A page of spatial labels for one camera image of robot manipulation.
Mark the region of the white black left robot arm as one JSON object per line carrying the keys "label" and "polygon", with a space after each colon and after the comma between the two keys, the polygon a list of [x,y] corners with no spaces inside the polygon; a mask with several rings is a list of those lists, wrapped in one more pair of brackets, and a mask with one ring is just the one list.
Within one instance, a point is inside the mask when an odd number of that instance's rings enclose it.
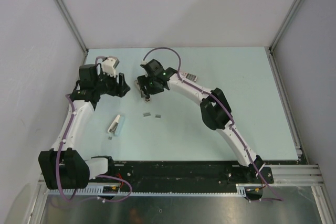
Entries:
{"label": "white black left robot arm", "polygon": [[46,186],[55,189],[83,189],[89,181],[99,176],[110,182],[116,169],[111,156],[94,156],[84,160],[77,147],[102,95],[122,98],[130,91],[123,73],[116,71],[117,58],[105,58],[103,62],[82,65],[79,79],[69,101],[68,114],[55,143],[47,151],[40,152],[39,166]]}

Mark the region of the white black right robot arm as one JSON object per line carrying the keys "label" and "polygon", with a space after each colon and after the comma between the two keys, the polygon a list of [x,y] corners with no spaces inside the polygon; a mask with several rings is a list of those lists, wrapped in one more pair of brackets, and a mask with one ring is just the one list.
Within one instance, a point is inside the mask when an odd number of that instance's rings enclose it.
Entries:
{"label": "white black right robot arm", "polygon": [[155,59],[142,61],[140,66],[145,74],[137,77],[141,95],[149,99],[165,90],[174,91],[196,103],[201,110],[203,123],[219,133],[232,149],[242,169],[243,179],[254,183],[261,177],[264,167],[262,158],[257,155],[240,134],[232,116],[232,110],[223,91],[208,89],[183,77],[173,68],[164,69]]}

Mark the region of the light blue white stapler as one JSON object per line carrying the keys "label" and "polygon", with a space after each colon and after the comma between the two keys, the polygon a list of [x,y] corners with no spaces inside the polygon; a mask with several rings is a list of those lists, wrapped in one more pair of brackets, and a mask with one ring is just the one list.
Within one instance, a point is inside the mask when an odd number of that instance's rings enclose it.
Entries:
{"label": "light blue white stapler", "polygon": [[118,114],[110,124],[107,129],[107,132],[113,134],[114,136],[119,136],[123,128],[125,117],[121,114]]}

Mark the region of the red staple box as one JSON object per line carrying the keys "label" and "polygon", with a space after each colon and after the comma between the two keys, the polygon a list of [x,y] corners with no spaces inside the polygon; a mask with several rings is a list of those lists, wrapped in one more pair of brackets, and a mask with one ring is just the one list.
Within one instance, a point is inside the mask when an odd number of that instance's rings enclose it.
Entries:
{"label": "red staple box", "polygon": [[198,80],[198,76],[184,71],[180,72],[180,76],[192,82],[196,82]]}

